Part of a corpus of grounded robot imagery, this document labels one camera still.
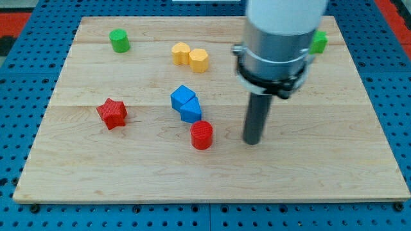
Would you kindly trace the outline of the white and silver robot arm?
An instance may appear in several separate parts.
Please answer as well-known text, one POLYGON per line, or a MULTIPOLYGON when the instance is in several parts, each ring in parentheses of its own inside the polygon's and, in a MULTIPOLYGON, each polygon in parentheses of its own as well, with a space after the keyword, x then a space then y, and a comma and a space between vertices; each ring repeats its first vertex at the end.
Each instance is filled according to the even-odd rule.
POLYGON ((328 0, 248 0, 236 74, 251 93, 289 98, 308 77, 328 0))

